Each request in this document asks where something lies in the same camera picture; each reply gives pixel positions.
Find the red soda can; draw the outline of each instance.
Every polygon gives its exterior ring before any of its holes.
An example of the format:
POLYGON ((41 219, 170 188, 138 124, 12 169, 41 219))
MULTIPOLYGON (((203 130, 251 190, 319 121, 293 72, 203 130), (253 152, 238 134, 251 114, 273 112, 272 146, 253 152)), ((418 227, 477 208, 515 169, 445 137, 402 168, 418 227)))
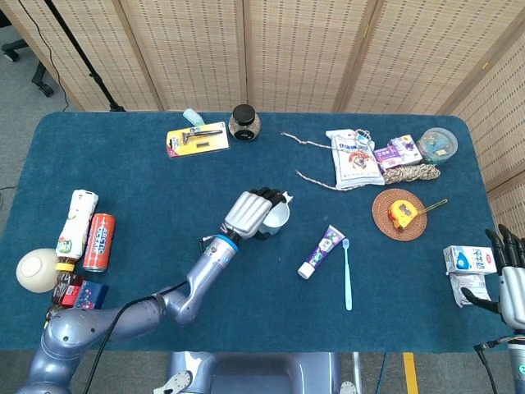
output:
POLYGON ((93 216, 83 264, 86 271, 106 271, 114 230, 115 218, 112 215, 97 213, 93 216))

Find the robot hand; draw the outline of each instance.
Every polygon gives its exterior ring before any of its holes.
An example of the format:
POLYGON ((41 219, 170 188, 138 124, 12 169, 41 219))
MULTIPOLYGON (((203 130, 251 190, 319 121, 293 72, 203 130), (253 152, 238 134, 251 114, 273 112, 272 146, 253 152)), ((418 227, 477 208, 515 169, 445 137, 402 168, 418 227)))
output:
POLYGON ((251 238, 255 236, 270 210, 280 202, 285 203, 286 199, 276 189, 263 187, 245 191, 226 215, 221 229, 234 241, 239 237, 243 240, 251 238))
POLYGON ((485 233, 491 240, 500 275, 500 302, 481 300, 465 287, 461 291, 474 305, 501 314, 505 324, 521 331, 525 330, 525 238, 520 240, 501 224, 498 228, 503 242, 495 232, 485 230, 485 233))

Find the blue tablecloth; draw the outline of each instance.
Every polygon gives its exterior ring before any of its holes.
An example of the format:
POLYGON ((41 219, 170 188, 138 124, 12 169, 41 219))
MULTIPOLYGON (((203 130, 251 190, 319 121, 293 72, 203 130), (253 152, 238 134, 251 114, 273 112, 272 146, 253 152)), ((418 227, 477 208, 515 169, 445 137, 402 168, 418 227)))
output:
MULTIPOLYGON (((294 196, 288 224, 267 241, 249 240, 213 285, 193 325, 171 321, 147 336, 113 344, 134 350, 463 351, 507 332, 494 315, 460 309, 445 275, 448 245, 489 245, 493 227, 473 144, 456 117, 262 113, 257 140, 231 139, 231 148, 169 159, 165 137, 187 127, 178 112, 54 113, 34 134, 11 216, 0 245, 0 348, 35 348, 50 295, 23 289, 18 260, 53 248, 66 220, 71 192, 100 196, 97 212, 116 217, 106 273, 88 274, 109 285, 104 308, 121 306, 184 278, 199 257, 197 240, 218 231, 244 190, 270 186, 294 196), (429 214, 416 241, 393 241, 372 220, 372 201, 390 186, 349 192, 326 190, 295 169, 335 184, 331 151, 281 136, 328 143, 324 131, 363 128, 377 147, 430 127, 455 133, 457 154, 435 181, 401 184, 424 204, 447 198, 429 214), (354 310, 346 311, 344 253, 337 248, 305 281, 297 268, 332 224, 350 240, 354 310)), ((206 122, 227 121, 205 113, 206 122)), ((491 294, 497 278, 487 278, 491 294)))

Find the gray carpet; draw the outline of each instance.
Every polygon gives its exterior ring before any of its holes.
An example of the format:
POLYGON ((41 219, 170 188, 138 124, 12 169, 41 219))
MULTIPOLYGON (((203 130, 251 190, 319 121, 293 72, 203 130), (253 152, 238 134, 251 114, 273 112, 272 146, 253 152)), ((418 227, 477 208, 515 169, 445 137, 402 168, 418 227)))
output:
MULTIPOLYGON (((0 30, 0 44, 15 39, 18 39, 18 35, 12 28, 0 30)), ((45 114, 61 111, 64 107, 62 92, 49 76, 46 76, 46 83, 55 90, 51 98, 45 98, 34 85, 30 84, 38 63, 33 53, 26 48, 21 49, 19 54, 21 59, 16 63, 0 59, 0 124, 2 129, 0 133, 2 150, 0 152, 0 193, 2 194, 0 197, 0 235, 9 214, 34 129, 45 114)), ((0 392, 14 392, 23 384, 30 358, 31 352, 28 351, 0 351, 0 392)), ((72 392, 81 392, 93 358, 94 353, 91 351, 75 376, 71 386, 72 392)), ((514 392, 507 353, 489 353, 487 358, 491 363, 499 393, 514 392)), ((419 392, 422 394, 492 393, 485 369, 474 353, 416 355, 415 359, 419 392)), ((361 355, 364 393, 376 392, 382 360, 383 354, 361 355)), ((341 364, 343 379, 352 380, 350 356, 342 355, 341 364)), ((167 353, 108 351, 101 359, 91 392, 151 393, 155 387, 164 383, 166 366, 167 353)), ((223 394, 248 392, 248 389, 239 388, 235 391, 228 390, 224 388, 225 384, 226 381, 221 381, 223 388, 219 391, 223 394)), ((249 392, 259 394, 260 390, 262 390, 261 385, 258 385, 258 387, 249 389, 249 392)), ((401 354, 389 355, 381 392, 386 394, 407 392, 401 354)))

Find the yellow cap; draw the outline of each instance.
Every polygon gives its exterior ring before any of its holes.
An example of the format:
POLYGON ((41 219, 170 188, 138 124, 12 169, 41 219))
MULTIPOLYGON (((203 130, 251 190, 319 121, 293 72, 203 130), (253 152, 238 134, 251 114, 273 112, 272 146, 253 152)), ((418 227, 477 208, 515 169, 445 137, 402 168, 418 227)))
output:
POLYGON ((68 273, 72 273, 75 271, 75 265, 69 263, 57 263, 55 269, 57 271, 66 271, 68 273))

